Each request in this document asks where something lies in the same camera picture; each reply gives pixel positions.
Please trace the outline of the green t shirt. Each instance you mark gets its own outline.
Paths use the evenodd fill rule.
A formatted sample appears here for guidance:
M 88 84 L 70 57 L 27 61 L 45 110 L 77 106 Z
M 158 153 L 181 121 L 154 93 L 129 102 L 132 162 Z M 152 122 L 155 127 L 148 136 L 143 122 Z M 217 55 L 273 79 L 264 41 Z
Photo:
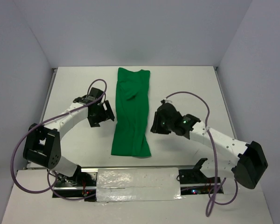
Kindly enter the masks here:
M 147 158 L 151 156 L 146 139 L 149 114 L 150 71 L 118 68 L 116 84 L 117 124 L 111 155 Z

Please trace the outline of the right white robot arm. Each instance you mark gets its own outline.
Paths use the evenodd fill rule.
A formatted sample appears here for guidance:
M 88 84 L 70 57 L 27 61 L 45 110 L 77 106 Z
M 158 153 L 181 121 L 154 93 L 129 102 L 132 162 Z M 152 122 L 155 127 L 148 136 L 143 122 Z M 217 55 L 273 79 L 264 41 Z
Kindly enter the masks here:
M 155 112 L 151 132 L 157 134 L 174 132 L 222 155 L 224 161 L 217 163 L 217 175 L 222 178 L 234 178 L 247 189 L 254 189 L 257 186 L 268 167 L 259 143 L 239 141 L 206 126 L 191 114 L 181 115 L 167 100 L 162 100 L 161 106 Z

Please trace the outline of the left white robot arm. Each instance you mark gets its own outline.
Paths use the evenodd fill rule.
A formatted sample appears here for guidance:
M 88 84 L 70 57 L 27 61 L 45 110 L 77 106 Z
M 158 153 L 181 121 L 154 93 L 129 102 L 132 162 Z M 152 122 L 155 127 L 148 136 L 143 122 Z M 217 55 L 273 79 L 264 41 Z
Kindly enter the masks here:
M 82 172 L 81 166 L 61 154 L 61 139 L 79 122 L 87 119 L 90 127 L 99 127 L 101 122 L 115 117 L 109 101 L 102 102 L 104 92 L 92 87 L 87 95 L 73 100 L 65 116 L 45 125 L 32 124 L 26 138 L 23 158 L 55 171 L 71 186 L 81 185 L 91 179 Z

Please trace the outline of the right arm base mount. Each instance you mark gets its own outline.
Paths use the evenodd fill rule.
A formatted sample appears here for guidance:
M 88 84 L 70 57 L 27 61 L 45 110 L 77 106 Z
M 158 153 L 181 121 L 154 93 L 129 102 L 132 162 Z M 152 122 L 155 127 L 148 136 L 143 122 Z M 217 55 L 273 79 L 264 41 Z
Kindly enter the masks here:
M 180 183 L 182 196 L 213 193 L 215 177 L 206 177 L 201 171 L 206 161 L 207 159 L 203 158 L 193 168 L 179 169 L 176 180 Z

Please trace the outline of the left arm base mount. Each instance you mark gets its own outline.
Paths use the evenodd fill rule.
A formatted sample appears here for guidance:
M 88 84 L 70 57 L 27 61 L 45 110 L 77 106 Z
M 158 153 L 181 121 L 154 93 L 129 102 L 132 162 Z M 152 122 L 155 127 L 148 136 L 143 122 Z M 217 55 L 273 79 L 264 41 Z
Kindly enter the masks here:
M 57 182 L 52 189 L 52 197 L 67 201 L 96 202 L 96 172 L 83 172 L 81 169 L 73 177 L 67 177 L 56 171 L 50 171 Z

